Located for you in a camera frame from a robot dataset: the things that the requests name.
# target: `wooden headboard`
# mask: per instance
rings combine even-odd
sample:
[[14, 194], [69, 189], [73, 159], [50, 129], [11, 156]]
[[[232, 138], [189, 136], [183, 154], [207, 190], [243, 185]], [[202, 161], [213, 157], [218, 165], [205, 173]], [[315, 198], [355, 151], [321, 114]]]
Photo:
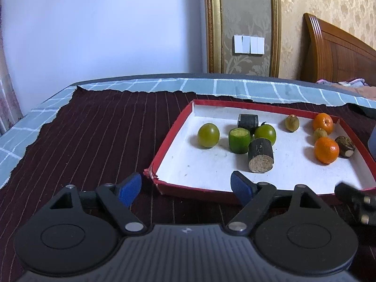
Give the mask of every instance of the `wooden headboard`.
[[376, 50], [334, 25], [304, 14], [311, 43], [300, 80], [344, 82], [364, 78], [376, 86]]

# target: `bed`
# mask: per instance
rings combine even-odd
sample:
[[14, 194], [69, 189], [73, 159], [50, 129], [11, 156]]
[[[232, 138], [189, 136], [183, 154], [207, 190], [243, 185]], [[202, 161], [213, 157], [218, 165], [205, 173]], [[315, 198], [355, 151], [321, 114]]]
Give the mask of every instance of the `bed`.
[[364, 78], [376, 86], [376, 50], [351, 34], [305, 13], [310, 45], [300, 80], [317, 82], [348, 82]]
[[[221, 95], [224, 86], [227, 95]], [[244, 95], [245, 87], [248, 96]], [[0, 254], [1, 275], [10, 282], [22, 275], [13, 238], [33, 213], [66, 184], [87, 191], [99, 183], [120, 181], [134, 171], [142, 173], [180, 111], [193, 99], [254, 100], [326, 112], [344, 118], [366, 145], [376, 121], [354, 111], [349, 104], [338, 102], [338, 92], [325, 87], [273, 78], [176, 74], [79, 82], [62, 90], [0, 137], [0, 147], [12, 152], [7, 158], [0, 152], [0, 180], [4, 184], [0, 189], [0, 247], [4, 248]], [[345, 101], [361, 102], [361, 98], [350, 94], [341, 96]], [[132, 212], [147, 226], [225, 225], [239, 209], [233, 205], [161, 196], [147, 180], [132, 204]], [[335, 210], [349, 224], [354, 224], [349, 208], [336, 206]], [[356, 227], [355, 231], [360, 238], [374, 237], [373, 233], [366, 235], [370, 231]], [[351, 268], [362, 281], [372, 281], [370, 277], [376, 275], [372, 257], [376, 245], [369, 245], [360, 244]]]

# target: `green cut cylinder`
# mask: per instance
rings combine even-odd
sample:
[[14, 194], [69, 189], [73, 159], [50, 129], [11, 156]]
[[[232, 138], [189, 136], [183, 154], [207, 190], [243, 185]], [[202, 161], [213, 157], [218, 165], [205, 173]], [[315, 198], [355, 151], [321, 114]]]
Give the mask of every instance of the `green cut cylinder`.
[[234, 128], [229, 132], [229, 147], [234, 154], [245, 154], [249, 150], [251, 134], [245, 128]]

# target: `floral wallpaper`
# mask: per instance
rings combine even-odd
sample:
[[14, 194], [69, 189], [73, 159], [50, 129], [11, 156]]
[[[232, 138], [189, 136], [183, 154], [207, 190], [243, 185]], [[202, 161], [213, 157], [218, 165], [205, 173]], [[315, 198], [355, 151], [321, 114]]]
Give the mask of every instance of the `floral wallpaper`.
[[299, 79], [309, 46], [304, 13], [329, 22], [376, 49], [376, 0], [281, 0], [280, 78]]
[[[224, 73], [269, 76], [270, 0], [222, 0]], [[265, 38], [265, 54], [234, 54], [234, 35]]]

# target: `orange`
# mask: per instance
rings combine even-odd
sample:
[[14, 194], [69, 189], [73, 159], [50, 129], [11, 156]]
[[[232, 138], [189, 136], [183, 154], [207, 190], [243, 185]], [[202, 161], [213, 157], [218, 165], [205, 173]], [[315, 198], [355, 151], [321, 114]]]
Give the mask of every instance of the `orange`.
[[322, 128], [328, 134], [331, 134], [333, 131], [333, 120], [330, 115], [325, 113], [318, 114], [313, 120], [313, 130], [317, 128]]
[[334, 140], [328, 137], [321, 137], [315, 143], [315, 156], [322, 163], [334, 162], [340, 154], [340, 148]]

